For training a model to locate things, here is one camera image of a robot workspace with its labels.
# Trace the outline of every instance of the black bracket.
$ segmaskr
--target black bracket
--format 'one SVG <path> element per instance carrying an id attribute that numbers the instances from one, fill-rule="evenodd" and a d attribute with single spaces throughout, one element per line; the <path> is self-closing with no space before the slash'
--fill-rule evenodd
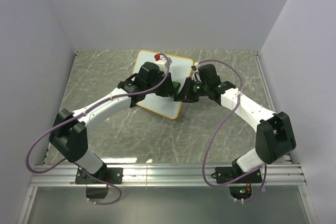
<path id="1" fill-rule="evenodd" d="M 115 185 L 120 185 L 122 182 L 123 168 L 106 168 L 108 182 Z M 77 185 L 94 185 L 99 182 L 91 179 L 82 169 L 77 169 L 75 184 Z M 106 187 L 87 187 L 86 197 L 88 199 L 104 199 L 108 193 L 108 186 Z"/>
<path id="2" fill-rule="evenodd" d="M 237 177 L 232 173 L 232 171 L 232 167 L 215 167 L 215 173 L 213 173 L 211 177 L 216 179 L 217 184 L 224 184 L 225 182 Z M 262 177 L 260 170 L 256 170 L 254 173 L 247 175 L 245 178 L 233 182 L 233 184 L 246 184 L 246 181 L 249 179 L 251 179 L 251 183 L 261 183 Z"/>

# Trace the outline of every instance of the white enclosure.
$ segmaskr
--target white enclosure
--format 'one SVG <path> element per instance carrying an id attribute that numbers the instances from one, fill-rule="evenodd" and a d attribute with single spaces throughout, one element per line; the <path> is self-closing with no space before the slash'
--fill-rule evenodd
<path id="1" fill-rule="evenodd" d="M 320 223 L 335 223 L 334 0 L 0 0 L 1 220 L 14 223 L 36 137 L 54 121 L 78 49 L 260 51 L 287 111 Z M 31 163 L 40 164 L 47 141 Z"/>

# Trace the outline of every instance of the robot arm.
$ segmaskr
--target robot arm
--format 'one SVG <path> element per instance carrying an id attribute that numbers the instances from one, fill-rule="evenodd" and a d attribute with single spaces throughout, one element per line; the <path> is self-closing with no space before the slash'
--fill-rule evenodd
<path id="1" fill-rule="evenodd" d="M 109 178 L 106 164 L 88 149 L 87 133 L 115 113 L 136 106 L 148 93 L 155 93 L 162 97 L 174 97 L 177 94 L 180 86 L 173 85 L 171 74 L 168 72 L 171 59 L 167 58 L 168 61 L 161 59 L 160 55 L 155 55 L 155 59 L 155 63 L 146 62 L 139 73 L 120 82 L 117 88 L 98 101 L 71 113 L 66 109 L 61 110 L 56 116 L 54 126 L 71 118 L 78 118 L 53 131 L 49 137 L 50 143 L 69 162 L 83 167 L 95 178 L 107 181 Z M 148 89 L 163 81 L 165 75 L 167 75 L 166 79 L 158 88 L 147 92 Z"/>
<path id="2" fill-rule="evenodd" d="M 220 106 L 230 110 L 237 105 L 239 90 L 232 83 L 221 82 L 212 64 L 198 68 L 200 80 L 186 78 L 175 101 L 198 102 L 207 96 Z M 275 113 L 240 93 L 240 106 L 235 111 L 256 132 L 255 148 L 233 161 L 235 177 L 260 165 L 271 164 L 296 148 L 292 126 L 287 114 Z"/>

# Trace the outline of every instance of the metal frame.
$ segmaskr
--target metal frame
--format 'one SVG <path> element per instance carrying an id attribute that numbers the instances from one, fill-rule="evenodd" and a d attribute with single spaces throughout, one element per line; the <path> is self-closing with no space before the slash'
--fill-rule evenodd
<path id="1" fill-rule="evenodd" d="M 34 199 L 36 196 L 37 187 L 29 186 L 26 194 L 26 198 L 23 202 L 19 218 L 17 220 L 18 224 L 27 223 L 30 215 L 31 208 L 33 207 Z"/>
<path id="2" fill-rule="evenodd" d="M 206 167 L 206 176 L 212 183 L 216 180 L 210 177 L 215 167 L 231 164 L 210 164 Z M 36 166 L 37 170 L 45 169 L 50 166 Z M 120 187 L 192 187 L 207 186 L 202 178 L 201 164 L 181 164 L 181 165 L 155 165 L 155 164 L 119 164 L 108 165 L 108 167 L 123 168 L 123 179 Z M 30 181 L 30 186 L 34 187 L 85 187 L 86 185 L 76 185 L 75 178 L 77 174 L 75 165 L 59 165 L 55 169 L 45 174 L 34 174 Z M 266 185 L 305 185 L 300 165 L 278 164 L 269 165 L 267 169 Z"/>
<path id="3" fill-rule="evenodd" d="M 270 108 L 274 111 L 274 105 L 266 84 L 266 79 L 261 68 L 259 54 L 255 53 L 256 62 L 261 75 L 261 79 L 266 92 L 267 100 Z M 231 166 L 230 163 L 207 164 L 206 176 L 212 183 L 216 183 L 210 177 L 217 166 Z M 49 168 L 50 165 L 39 165 L 37 170 Z M 108 167 L 122 167 L 123 182 L 120 187 L 201 187 L 207 186 L 202 178 L 201 164 L 119 164 L 108 165 Z M 297 185 L 299 187 L 303 206 L 305 208 L 309 223 L 318 223 L 317 215 L 310 199 L 306 180 L 304 178 L 301 166 L 293 164 L 290 156 L 285 156 L 284 163 L 275 163 L 267 167 L 267 186 L 286 186 Z M 77 166 L 75 165 L 59 165 L 55 169 L 45 174 L 33 174 L 25 201 L 23 203 L 18 222 L 27 223 L 31 208 L 34 203 L 35 195 L 38 187 L 85 187 L 86 185 L 76 185 L 75 178 Z"/>
<path id="4" fill-rule="evenodd" d="M 310 194 L 308 192 L 308 186 L 302 185 L 299 186 L 300 195 L 303 203 L 303 207 L 305 208 L 306 215 L 308 218 L 309 223 L 311 224 L 318 224 L 319 220 L 317 218 L 317 214 L 315 212 L 315 208 L 313 202 L 310 198 Z"/>

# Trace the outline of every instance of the marble surface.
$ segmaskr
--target marble surface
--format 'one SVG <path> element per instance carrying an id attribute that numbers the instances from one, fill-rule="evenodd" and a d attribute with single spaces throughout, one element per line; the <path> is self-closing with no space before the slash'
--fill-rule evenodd
<path id="1" fill-rule="evenodd" d="M 139 50 L 79 51 L 61 107 L 69 111 L 82 108 L 111 92 L 133 70 Z M 166 54 L 192 58 L 220 59 L 231 64 L 245 81 L 243 93 L 270 108 L 257 62 L 252 51 L 164 50 Z M 220 64 L 221 80 L 239 84 L 234 73 Z M 108 163 L 199 163 L 218 123 L 229 112 L 207 98 L 199 103 L 182 104 L 176 120 L 164 118 L 144 108 L 121 111 L 101 123 L 89 134 L 89 147 Z M 233 115 L 220 129 L 208 162 L 231 162 L 252 149 L 253 129 Z M 61 155 L 51 146 L 46 164 Z"/>

